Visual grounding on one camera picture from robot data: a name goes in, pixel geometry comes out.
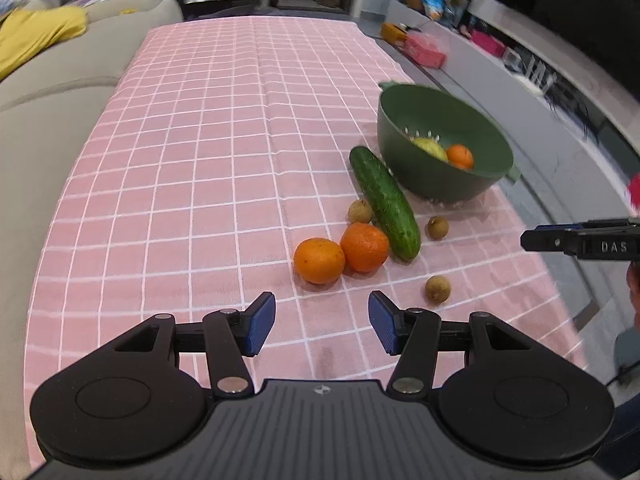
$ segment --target pink box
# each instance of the pink box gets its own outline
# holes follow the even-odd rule
[[[503,42],[479,30],[473,30],[471,32],[471,41],[495,57],[504,56],[504,52],[507,50],[507,46]]]
[[[447,59],[435,38],[421,32],[410,32],[407,35],[404,51],[416,63],[428,68],[440,68]]]

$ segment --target black tv screen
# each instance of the black tv screen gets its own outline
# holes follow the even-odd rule
[[[576,46],[640,100],[640,0],[498,1]]]

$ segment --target green bowl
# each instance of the green bowl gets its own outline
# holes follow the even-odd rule
[[[429,200],[461,202],[478,196],[511,171],[509,143],[493,122],[465,102],[427,86],[389,82],[380,83],[380,88],[380,153],[405,188]],[[454,144],[466,146],[474,156],[474,168],[456,168],[409,138],[427,137],[428,132],[440,136],[445,150]]]

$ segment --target table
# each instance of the table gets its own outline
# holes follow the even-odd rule
[[[408,194],[418,224],[450,222],[410,265],[331,286],[292,273],[309,237],[339,240],[358,197],[348,155],[377,151],[382,80],[407,80],[350,22],[251,16],[153,30],[116,88],[65,185],[38,273],[28,323],[25,404],[63,367],[160,312],[195,322],[276,295],[276,323],[249,360],[264,378],[375,378],[387,356],[367,319],[382,290],[401,308],[447,276],[437,312],[491,312],[580,366],[586,362],[554,282],[520,249],[524,226],[498,187],[463,205]],[[463,366],[443,354],[435,384]],[[180,367],[207,385],[203,355]],[[28,428],[33,463],[41,460]]]

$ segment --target beige sofa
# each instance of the beige sofa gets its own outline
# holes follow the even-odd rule
[[[43,0],[28,7],[41,9]],[[137,9],[132,14],[120,14]],[[173,0],[88,7],[87,32],[0,82],[0,479],[30,473],[22,366],[27,310],[56,202],[85,140],[149,30],[182,21]]]

